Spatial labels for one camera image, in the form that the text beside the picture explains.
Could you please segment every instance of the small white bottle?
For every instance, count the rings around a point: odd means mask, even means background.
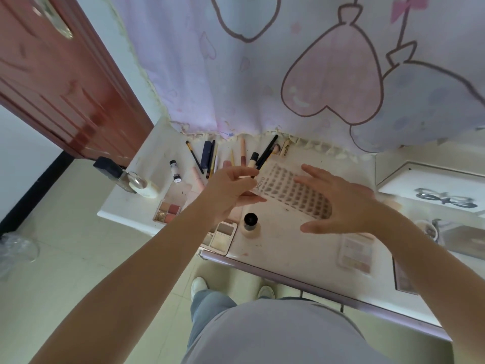
[[[130,188],[145,198],[156,198],[160,194],[160,189],[150,180],[139,177],[135,172],[128,172]]]
[[[254,239],[259,236],[261,226],[258,223],[258,216],[254,213],[248,213],[244,216],[244,227],[241,233],[248,239]]]

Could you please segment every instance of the woman's left hand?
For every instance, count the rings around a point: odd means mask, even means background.
[[[258,173],[259,170],[255,168],[243,166],[217,170],[198,196],[198,199],[208,207],[208,212],[214,215],[215,223],[227,218],[234,207],[266,202],[266,199],[249,192],[257,185],[256,180],[251,176],[256,176]]]

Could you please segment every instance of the tile floor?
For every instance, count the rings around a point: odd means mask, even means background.
[[[0,362],[27,363],[67,313],[149,237],[96,216],[112,189],[88,160],[75,160],[19,232],[39,241],[41,254],[0,281]],[[260,278],[194,257],[180,276],[128,363],[173,364],[191,330],[190,281],[203,276],[237,303],[252,300]],[[272,284],[277,297],[298,296]],[[338,304],[304,294],[338,308]],[[452,363],[449,343],[344,308],[368,342],[396,363]]]

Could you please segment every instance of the door handle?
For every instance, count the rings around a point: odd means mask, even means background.
[[[54,28],[67,39],[73,39],[73,34],[59,13],[53,7],[49,0],[34,0],[37,7],[34,6],[34,12],[39,16],[46,17]]]

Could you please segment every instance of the door frame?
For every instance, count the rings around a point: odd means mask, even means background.
[[[50,0],[50,2],[62,17],[64,23],[66,23],[73,32],[74,37],[86,46],[94,61],[96,61],[100,69],[105,73],[106,78],[113,85],[118,94],[123,97],[131,107],[138,109],[137,111],[144,116],[142,118],[143,120],[146,119],[148,122],[151,122],[143,106],[138,101],[135,93],[131,90],[130,85],[91,25],[88,17],[84,14],[84,11],[78,4],[77,0]],[[10,101],[10,99],[2,92],[0,92],[0,104],[74,158],[84,158],[81,153],[78,153],[76,150],[69,147],[69,145],[55,133],[40,125],[33,116],[27,113],[18,104]]]

